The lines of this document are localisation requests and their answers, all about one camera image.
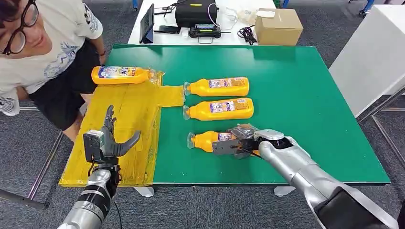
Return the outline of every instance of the cardboard box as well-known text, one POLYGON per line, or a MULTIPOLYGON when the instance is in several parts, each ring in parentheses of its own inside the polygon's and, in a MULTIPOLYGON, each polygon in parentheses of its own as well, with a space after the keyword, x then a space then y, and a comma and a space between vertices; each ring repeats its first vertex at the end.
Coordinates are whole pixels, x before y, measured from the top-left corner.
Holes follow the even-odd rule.
POLYGON ((257 16, 255 31, 259 45, 296 45, 303 30, 293 9, 259 9, 275 12, 274 17, 257 16))

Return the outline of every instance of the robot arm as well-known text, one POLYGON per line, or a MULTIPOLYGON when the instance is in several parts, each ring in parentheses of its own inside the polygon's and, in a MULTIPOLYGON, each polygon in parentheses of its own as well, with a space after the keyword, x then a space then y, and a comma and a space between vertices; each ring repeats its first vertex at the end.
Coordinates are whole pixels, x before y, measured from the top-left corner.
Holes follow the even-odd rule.
POLYGON ((58 229, 99 229, 110 211, 120 182, 118 157, 125 155, 140 137, 140 131, 135 131, 127 142, 115 142, 116 118, 112 118, 113 109, 113 106, 107 109, 101 131, 90 130, 83 135, 86 161, 98 165, 89 175, 84 191, 58 229))
POLYGON ((289 136, 275 130, 254 132, 260 156, 301 194, 324 229, 398 229, 388 213, 359 190, 326 173, 289 136))

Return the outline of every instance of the white t-shirt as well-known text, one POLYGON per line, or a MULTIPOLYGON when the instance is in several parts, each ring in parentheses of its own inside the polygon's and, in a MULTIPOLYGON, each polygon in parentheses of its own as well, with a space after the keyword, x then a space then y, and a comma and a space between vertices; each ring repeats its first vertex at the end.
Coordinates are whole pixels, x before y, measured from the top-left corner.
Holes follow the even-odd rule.
POLYGON ((81 0, 37 0, 52 50, 41 56, 22 59, 0 57, 0 111, 16 115, 20 111, 16 86, 34 93, 48 80, 65 71, 85 39, 96 39, 103 26, 81 0))

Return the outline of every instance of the black shorts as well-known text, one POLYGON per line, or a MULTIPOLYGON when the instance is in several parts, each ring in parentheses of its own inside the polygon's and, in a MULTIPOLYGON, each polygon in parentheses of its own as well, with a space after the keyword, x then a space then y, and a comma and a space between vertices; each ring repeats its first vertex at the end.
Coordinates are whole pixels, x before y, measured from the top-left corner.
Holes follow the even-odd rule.
POLYGON ((49 121, 66 130, 75 122, 80 107, 85 103, 80 94, 92 94, 95 90, 97 85, 91 79, 91 71, 99 65, 95 46, 85 41, 72 64, 30 94, 29 98, 49 121))

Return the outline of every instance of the black device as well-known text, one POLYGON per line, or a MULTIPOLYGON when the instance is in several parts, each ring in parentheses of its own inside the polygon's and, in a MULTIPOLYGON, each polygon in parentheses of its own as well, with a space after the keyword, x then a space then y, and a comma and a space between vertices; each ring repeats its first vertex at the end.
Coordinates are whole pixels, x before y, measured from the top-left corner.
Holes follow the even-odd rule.
POLYGON ((154 32, 179 34, 180 30, 181 30, 181 27, 161 25, 161 26, 159 26, 159 29, 154 30, 154 32))
POLYGON ((140 38, 139 43, 149 44, 153 43, 153 25, 154 20, 154 5, 152 4, 145 16, 140 21, 140 38))
MULTIPOLYGON (((215 4, 215 0, 178 0, 175 12, 177 26, 193 27, 195 24, 212 23, 208 16, 208 6, 215 4)), ((216 5, 210 6, 210 16, 214 22, 218 15, 216 5)))
POLYGON ((221 37, 221 29, 214 24, 195 24, 190 27, 189 36, 191 38, 197 37, 221 37))

